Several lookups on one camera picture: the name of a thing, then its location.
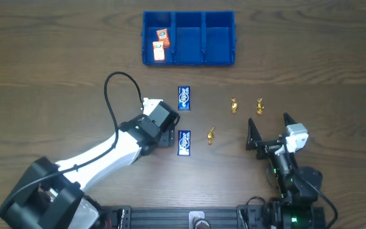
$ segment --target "wooden table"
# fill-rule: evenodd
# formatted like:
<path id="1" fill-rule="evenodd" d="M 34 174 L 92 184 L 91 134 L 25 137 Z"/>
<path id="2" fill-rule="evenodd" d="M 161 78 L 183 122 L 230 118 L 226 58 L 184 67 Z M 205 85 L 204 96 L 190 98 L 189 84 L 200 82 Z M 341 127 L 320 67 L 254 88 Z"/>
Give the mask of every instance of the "wooden table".
<path id="1" fill-rule="evenodd" d="M 144 66 L 144 10 L 234 10 L 235 65 Z M 366 227 L 366 1 L 1 0 L 0 204 L 32 161 L 70 158 L 113 133 L 103 97 L 113 71 L 175 108 L 177 87 L 191 86 L 192 110 L 177 128 L 191 130 L 192 155 L 157 149 L 99 182 L 89 194 L 101 204 L 236 206 L 277 197 L 268 161 L 245 151 L 247 120 L 276 139 L 288 112 L 309 130 L 297 162 L 323 173 L 322 192 L 339 211 L 334 228 Z M 139 114 L 128 79 L 113 79 L 109 91 L 118 121 Z M 259 97 L 263 116 L 255 114 Z"/>

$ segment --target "blue wrapper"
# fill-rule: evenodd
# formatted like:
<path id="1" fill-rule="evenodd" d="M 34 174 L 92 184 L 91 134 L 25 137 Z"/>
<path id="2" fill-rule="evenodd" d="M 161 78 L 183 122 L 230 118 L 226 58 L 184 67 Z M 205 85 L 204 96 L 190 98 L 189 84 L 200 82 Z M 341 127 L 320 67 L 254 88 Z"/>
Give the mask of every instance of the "blue wrapper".
<path id="1" fill-rule="evenodd" d="M 179 111 L 190 111 L 190 86 L 179 87 Z"/>
<path id="2" fill-rule="evenodd" d="M 179 146 L 177 155 L 190 156 L 190 130 L 179 130 Z"/>

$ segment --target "blue tray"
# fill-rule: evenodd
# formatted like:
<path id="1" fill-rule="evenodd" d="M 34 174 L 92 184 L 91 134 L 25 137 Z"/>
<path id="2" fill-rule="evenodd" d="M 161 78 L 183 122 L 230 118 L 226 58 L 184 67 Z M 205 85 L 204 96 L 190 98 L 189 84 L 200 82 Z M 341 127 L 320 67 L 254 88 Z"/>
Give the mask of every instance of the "blue tray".
<path id="1" fill-rule="evenodd" d="M 142 62 L 148 66 L 228 66 L 235 62 L 233 11 L 144 11 Z M 168 29 L 165 61 L 154 61 L 157 30 Z"/>

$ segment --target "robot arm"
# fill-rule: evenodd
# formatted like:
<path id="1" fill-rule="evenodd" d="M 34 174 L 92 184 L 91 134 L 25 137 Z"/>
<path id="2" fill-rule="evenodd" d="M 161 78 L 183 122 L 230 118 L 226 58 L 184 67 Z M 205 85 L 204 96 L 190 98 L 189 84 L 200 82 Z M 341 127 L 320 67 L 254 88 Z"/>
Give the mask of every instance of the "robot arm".
<path id="1" fill-rule="evenodd" d="M 175 120 L 179 115 L 162 100 L 144 99 L 144 113 L 119 126 L 118 144 L 108 154 L 84 167 L 30 186 L 13 199 L 2 218 L 16 228 L 103 228 L 98 203 L 84 195 L 115 170 L 130 165 L 155 147 L 172 146 Z M 43 157 L 25 171 L 11 194 L 41 177 L 87 162 L 109 149 L 108 140 L 85 153 L 51 163 Z"/>

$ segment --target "wooden surface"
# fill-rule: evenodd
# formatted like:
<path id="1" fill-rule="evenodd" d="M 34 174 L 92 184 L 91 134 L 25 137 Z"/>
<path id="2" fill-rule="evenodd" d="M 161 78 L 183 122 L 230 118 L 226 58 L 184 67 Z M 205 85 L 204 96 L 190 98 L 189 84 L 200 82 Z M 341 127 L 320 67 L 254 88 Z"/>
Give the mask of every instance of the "wooden surface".
<path id="1" fill-rule="evenodd" d="M 235 65 L 144 66 L 144 10 L 235 10 Z M 66 159 L 112 134 L 102 88 L 113 71 L 174 108 L 177 87 L 191 86 L 192 110 L 178 129 L 191 130 L 192 155 L 157 149 L 99 182 L 89 194 L 101 204 L 236 206 L 276 197 L 268 161 L 245 151 L 247 120 L 274 139 L 288 112 L 309 130 L 296 158 L 323 173 L 322 192 L 339 211 L 334 228 L 366 227 L 366 0 L 1 0 L 0 204 L 35 159 Z M 139 113 L 127 79 L 114 79 L 110 96 L 119 121 Z M 256 117 L 259 97 L 265 111 Z"/>

